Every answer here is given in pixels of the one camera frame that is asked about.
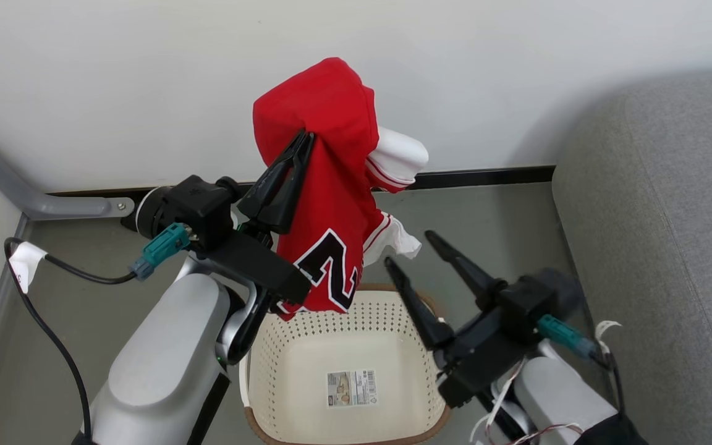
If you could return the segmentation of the black fabric cover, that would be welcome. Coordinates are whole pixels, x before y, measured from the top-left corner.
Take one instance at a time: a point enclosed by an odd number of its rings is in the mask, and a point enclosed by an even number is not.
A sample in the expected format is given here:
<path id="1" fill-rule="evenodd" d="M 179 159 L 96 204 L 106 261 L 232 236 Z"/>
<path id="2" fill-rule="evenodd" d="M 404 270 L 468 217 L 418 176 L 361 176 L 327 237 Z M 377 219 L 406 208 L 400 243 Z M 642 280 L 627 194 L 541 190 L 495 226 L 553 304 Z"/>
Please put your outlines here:
<path id="1" fill-rule="evenodd" d="M 649 445 L 630 418 L 622 413 L 597 423 L 573 445 Z"/>

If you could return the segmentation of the cream perforated laundry basket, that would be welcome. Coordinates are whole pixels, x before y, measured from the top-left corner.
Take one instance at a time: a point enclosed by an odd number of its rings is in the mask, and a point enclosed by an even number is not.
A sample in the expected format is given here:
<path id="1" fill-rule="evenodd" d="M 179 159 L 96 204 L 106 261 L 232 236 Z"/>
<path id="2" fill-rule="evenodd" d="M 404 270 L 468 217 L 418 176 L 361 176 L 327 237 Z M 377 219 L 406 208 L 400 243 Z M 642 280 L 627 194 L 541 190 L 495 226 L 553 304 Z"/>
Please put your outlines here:
<path id="1" fill-rule="evenodd" d="M 327 406 L 327 374 L 373 370 L 378 405 Z M 247 422 L 266 445 L 417 445 L 450 416 L 401 297 L 364 284 L 347 313 L 268 315 L 240 361 Z"/>

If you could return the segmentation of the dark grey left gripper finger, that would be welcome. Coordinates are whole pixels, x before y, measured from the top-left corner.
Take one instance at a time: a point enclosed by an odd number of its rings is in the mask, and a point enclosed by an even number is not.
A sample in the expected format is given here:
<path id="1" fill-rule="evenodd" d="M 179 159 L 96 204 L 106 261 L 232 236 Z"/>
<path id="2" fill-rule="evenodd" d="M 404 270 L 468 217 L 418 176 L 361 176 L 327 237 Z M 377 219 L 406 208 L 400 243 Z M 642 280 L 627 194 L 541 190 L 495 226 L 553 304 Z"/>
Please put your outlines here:
<path id="1" fill-rule="evenodd" d="M 255 219 L 272 232 L 288 234 L 291 230 L 314 143 L 313 133 L 297 132 L 259 182 L 260 205 Z"/>
<path id="2" fill-rule="evenodd" d="M 299 130 L 240 201 L 249 219 L 293 219 L 308 169 L 308 132 Z"/>

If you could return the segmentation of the dark grey skirting board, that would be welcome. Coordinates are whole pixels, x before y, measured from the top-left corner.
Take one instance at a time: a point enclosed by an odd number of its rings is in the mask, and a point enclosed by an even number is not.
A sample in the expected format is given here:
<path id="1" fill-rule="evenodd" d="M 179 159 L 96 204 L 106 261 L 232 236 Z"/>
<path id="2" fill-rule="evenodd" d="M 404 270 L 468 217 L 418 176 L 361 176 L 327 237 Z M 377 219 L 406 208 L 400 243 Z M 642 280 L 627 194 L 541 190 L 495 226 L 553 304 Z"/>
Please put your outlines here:
<path id="1" fill-rule="evenodd" d="M 463 188 L 491 185 L 523 185 L 552 181 L 553 164 L 506 169 L 449 170 L 423 172 L 407 190 Z M 83 190 L 56 192 L 56 197 L 103 197 L 108 199 L 127 197 L 133 201 L 142 199 L 153 187 L 131 189 Z"/>

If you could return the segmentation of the light grey metal frame bar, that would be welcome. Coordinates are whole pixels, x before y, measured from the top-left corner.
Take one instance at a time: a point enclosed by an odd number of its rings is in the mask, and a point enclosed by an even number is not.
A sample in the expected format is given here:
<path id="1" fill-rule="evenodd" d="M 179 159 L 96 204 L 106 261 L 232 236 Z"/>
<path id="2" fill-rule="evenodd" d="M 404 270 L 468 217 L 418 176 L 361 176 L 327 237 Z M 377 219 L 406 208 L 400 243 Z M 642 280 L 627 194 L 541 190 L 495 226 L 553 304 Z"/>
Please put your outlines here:
<path id="1" fill-rule="evenodd" d="M 34 221 L 120 219 L 136 210 L 127 197 L 57 197 L 31 185 L 0 155 L 0 192 Z"/>

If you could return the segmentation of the red basketball jersey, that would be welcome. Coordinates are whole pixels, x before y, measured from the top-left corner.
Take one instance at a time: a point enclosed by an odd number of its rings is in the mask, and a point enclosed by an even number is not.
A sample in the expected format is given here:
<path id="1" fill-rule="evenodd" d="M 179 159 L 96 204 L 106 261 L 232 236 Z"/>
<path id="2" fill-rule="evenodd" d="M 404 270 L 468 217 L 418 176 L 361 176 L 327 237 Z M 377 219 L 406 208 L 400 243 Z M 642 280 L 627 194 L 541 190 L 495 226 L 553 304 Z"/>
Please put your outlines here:
<path id="1" fill-rule="evenodd" d="M 302 303 L 277 302 L 283 321 L 303 312 L 347 313 L 365 266 L 386 247 L 414 258 L 421 244 L 376 205 L 373 190 L 404 191 L 429 154 L 417 139 L 378 125 L 374 91 L 340 58 L 294 74 L 253 105 L 263 161 L 272 163 L 300 130 L 313 134 L 299 205 L 279 255 L 311 282 Z"/>

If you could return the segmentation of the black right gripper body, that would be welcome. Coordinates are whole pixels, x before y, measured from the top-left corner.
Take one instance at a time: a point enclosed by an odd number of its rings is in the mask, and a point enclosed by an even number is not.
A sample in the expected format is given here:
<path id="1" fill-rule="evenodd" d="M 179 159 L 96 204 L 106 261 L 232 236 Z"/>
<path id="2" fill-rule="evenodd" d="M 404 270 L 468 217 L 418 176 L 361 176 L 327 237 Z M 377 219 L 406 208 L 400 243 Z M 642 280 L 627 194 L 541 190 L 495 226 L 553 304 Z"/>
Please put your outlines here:
<path id="1" fill-rule="evenodd" d="M 523 275 L 497 296 L 503 333 L 522 345 L 541 341 L 542 335 L 536 329 L 543 316 L 566 321 L 582 302 L 583 290 L 577 279 L 553 268 Z"/>

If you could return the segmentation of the grey fabric sofa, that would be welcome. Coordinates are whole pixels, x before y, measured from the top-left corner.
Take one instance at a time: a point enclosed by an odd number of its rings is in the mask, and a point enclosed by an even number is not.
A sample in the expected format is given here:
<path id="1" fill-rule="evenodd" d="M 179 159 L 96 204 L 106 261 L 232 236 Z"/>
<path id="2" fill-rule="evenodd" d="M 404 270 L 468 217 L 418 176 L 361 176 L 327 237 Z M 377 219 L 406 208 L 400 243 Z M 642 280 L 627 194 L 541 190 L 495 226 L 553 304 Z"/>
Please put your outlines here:
<path id="1" fill-rule="evenodd" d="M 712 445 L 712 72 L 589 110 L 552 193 L 625 406 L 650 445 Z"/>

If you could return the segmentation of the printed label sticker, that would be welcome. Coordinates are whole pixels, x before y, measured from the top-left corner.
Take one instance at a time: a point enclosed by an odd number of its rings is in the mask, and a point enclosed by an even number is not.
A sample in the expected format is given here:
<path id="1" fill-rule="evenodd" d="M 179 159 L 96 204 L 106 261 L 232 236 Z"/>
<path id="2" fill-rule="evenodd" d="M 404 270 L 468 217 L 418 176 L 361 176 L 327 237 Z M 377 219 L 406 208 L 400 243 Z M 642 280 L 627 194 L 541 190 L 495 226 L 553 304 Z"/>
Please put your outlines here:
<path id="1" fill-rule="evenodd" d="M 338 371 L 326 375 L 329 408 L 378 405 L 378 385 L 373 370 Z"/>

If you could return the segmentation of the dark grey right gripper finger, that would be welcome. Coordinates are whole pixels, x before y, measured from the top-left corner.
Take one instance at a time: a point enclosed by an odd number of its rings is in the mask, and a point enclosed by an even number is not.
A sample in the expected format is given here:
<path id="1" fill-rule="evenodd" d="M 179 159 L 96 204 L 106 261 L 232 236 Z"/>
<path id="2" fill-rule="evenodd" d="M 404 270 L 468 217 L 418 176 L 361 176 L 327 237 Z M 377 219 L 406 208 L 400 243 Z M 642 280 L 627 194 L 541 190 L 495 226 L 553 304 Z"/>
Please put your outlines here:
<path id="1" fill-rule="evenodd" d="M 508 286 L 505 279 L 489 275 L 483 268 L 466 257 L 457 248 L 449 244 L 433 230 L 425 231 L 427 242 L 440 259 L 449 264 L 463 280 L 464 284 L 474 295 L 475 304 L 480 310 L 492 310 L 497 306 L 498 294 Z"/>
<path id="2" fill-rule="evenodd" d="M 443 318 L 435 315 L 433 310 L 422 301 L 407 274 L 401 270 L 392 257 L 385 257 L 384 267 L 392 279 L 425 349 L 429 351 L 443 349 L 449 341 L 452 341 L 454 336 L 452 327 Z"/>

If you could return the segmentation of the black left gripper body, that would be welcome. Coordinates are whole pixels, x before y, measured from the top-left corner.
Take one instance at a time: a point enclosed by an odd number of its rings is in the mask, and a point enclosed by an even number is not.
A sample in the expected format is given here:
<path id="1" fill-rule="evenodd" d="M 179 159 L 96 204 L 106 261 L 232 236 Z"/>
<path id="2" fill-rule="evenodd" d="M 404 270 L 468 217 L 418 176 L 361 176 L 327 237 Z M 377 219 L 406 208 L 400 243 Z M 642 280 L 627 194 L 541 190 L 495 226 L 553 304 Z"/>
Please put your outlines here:
<path id="1" fill-rule="evenodd" d="M 161 198 L 158 228 L 181 223 L 196 236 L 196 248 L 203 252 L 217 250 L 234 230 L 231 206 L 240 200 L 237 181 L 221 177 L 214 183 L 191 175 Z"/>

